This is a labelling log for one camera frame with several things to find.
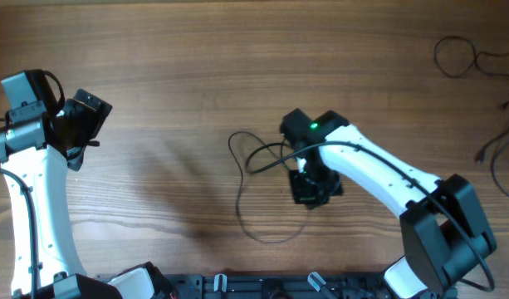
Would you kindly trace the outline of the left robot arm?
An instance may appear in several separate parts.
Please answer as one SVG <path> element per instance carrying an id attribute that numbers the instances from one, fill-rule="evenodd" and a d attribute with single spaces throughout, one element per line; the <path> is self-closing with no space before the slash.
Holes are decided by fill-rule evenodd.
<path id="1" fill-rule="evenodd" d="M 10 109 L 0 128 L 0 174 L 11 199 L 15 244 L 14 298 L 151 298 L 151 268 L 143 265 L 108 282 L 89 277 L 76 250 L 66 178 L 78 171 L 112 106 L 79 89 L 55 94 L 57 78 L 42 69 L 2 79 Z"/>

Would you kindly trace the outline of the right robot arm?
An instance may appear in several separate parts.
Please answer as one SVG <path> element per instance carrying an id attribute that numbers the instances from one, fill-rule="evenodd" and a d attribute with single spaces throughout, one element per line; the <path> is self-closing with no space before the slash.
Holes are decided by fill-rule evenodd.
<path id="1" fill-rule="evenodd" d="M 380 276 L 398 298 L 451 290 L 497 249 L 474 187 L 454 174 L 440 179 L 406 164 L 364 137 L 332 110 L 315 120 L 296 109 L 280 132 L 297 168 L 290 171 L 296 203 L 308 209 L 342 194 L 347 177 L 399 220 L 404 255 Z"/>

